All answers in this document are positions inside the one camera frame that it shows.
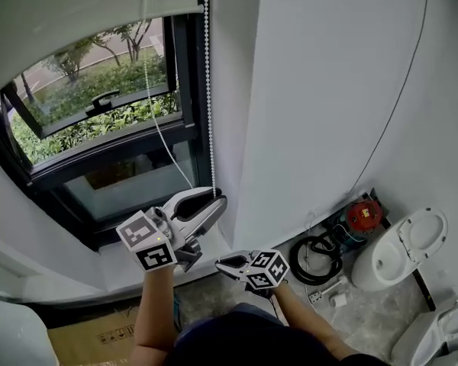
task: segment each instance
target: window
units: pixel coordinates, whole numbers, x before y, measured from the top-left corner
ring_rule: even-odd
[[[135,211],[188,187],[153,116],[193,185],[209,185],[200,14],[104,29],[19,72],[0,91],[0,164],[97,250]]]

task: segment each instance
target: black cable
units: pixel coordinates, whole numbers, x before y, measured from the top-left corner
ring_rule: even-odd
[[[415,54],[418,51],[419,43],[421,42],[422,31],[424,29],[424,22],[426,21],[426,11],[427,11],[427,0],[424,3],[424,13],[422,14],[421,31],[419,32],[418,42],[415,44],[414,53],[412,53],[411,63],[409,64],[409,67],[407,69],[407,75],[405,75],[405,80],[404,80],[404,83],[402,84],[402,88],[400,88],[400,92],[398,93],[397,101],[395,102],[395,105],[394,105],[394,108],[392,109],[392,113],[390,114],[389,120],[387,120],[385,128],[383,129],[382,134],[380,135],[380,138],[379,138],[379,140],[377,141],[377,143],[375,145],[375,148],[373,148],[372,154],[369,155],[368,161],[366,162],[365,166],[363,167],[363,170],[361,171],[360,176],[358,176],[358,179],[354,182],[354,185],[351,188],[350,193],[356,187],[356,185],[358,184],[358,181],[360,181],[361,176],[363,175],[363,173],[365,172],[366,167],[368,166],[369,162],[371,161],[371,159],[373,157],[373,154],[376,151],[376,148],[378,148],[378,146],[380,144],[380,141],[382,141],[382,138],[383,138],[383,136],[385,134],[385,131],[387,130],[387,127],[389,127],[390,121],[392,120],[392,116],[395,113],[395,109],[397,108],[398,101],[400,101],[400,98],[402,96],[402,92],[404,91],[405,83],[407,83],[407,80],[409,78],[409,73],[411,73],[412,63],[414,62]]]
[[[278,319],[278,313],[276,312],[275,304],[273,303],[273,300],[271,298],[268,299],[269,303],[272,304],[273,311],[275,312],[275,317]]]
[[[323,233],[320,236],[307,236],[297,241],[291,247],[289,253],[290,270],[292,270],[292,273],[300,282],[310,284],[311,286],[325,284],[330,279],[338,275],[343,268],[343,260],[341,259],[339,250],[325,239],[327,236],[329,236],[328,233]],[[298,251],[300,251],[300,248],[307,243],[311,244],[312,251],[322,255],[327,255],[331,258],[331,269],[326,275],[309,274],[302,268],[302,266],[300,266],[300,262],[298,261]]]
[[[174,309],[174,323],[175,323],[175,328],[180,333],[183,330],[182,327],[182,314],[181,314],[181,308],[180,308],[180,302],[178,300],[178,297],[175,295],[173,297],[173,309]]]

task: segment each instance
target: human arm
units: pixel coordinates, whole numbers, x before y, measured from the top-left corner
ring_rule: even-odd
[[[144,277],[131,354],[135,366],[162,364],[175,343],[173,269],[174,266],[160,268]]]
[[[274,292],[291,327],[312,334],[339,361],[358,353],[341,340],[325,319],[305,305],[287,283],[282,282]]]

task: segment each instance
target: window frame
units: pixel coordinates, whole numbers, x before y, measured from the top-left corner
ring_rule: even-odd
[[[203,15],[176,15],[169,17],[169,20],[172,24],[169,38],[173,39],[174,52],[171,57],[165,52],[167,59],[173,58],[172,62],[166,61],[166,64],[176,61],[182,113],[158,117],[157,120],[168,145],[181,142],[189,144],[196,184],[210,185]],[[118,242],[115,227],[133,213],[147,210],[154,205],[163,205],[170,198],[160,197],[95,220],[64,186],[66,181],[99,169],[102,165],[163,148],[151,120],[96,137],[32,165],[27,159],[23,159],[23,153],[18,153],[21,149],[15,148],[18,146],[15,139],[8,137],[4,119],[6,118],[0,113],[2,168],[22,192],[93,251]]]
[[[172,17],[163,18],[163,47],[165,51],[166,83],[150,88],[151,98],[167,95],[176,90],[176,55],[173,42],[172,22]],[[2,95],[7,97],[12,107],[18,112],[18,114],[30,127],[34,134],[41,140],[66,129],[67,127],[77,124],[82,120],[87,120],[96,115],[104,114],[106,112],[115,110],[116,108],[134,103],[135,101],[142,101],[148,98],[145,89],[120,96],[112,95],[113,97],[109,98],[107,105],[96,107],[92,102],[91,104],[86,104],[85,109],[77,112],[76,114],[64,117],[62,120],[58,120],[52,124],[41,126],[40,123],[34,118],[34,115],[32,115],[27,106],[24,104],[24,102],[17,95],[11,82],[2,88],[0,92]],[[96,98],[107,98],[108,96],[109,95],[106,92],[104,94],[98,94]]]

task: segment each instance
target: coiled cable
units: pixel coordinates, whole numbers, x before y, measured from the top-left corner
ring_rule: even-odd
[[[323,233],[320,236],[307,236],[297,241],[291,247],[289,253],[290,270],[292,270],[292,273],[300,282],[311,286],[325,284],[330,279],[338,275],[343,268],[343,259],[341,259],[339,249],[334,247],[331,242],[325,239],[327,236],[329,236],[329,233]],[[327,255],[331,258],[331,269],[326,275],[309,274],[302,268],[302,266],[300,266],[300,262],[298,261],[298,252],[303,245],[308,243],[310,243],[311,250],[315,253]]]

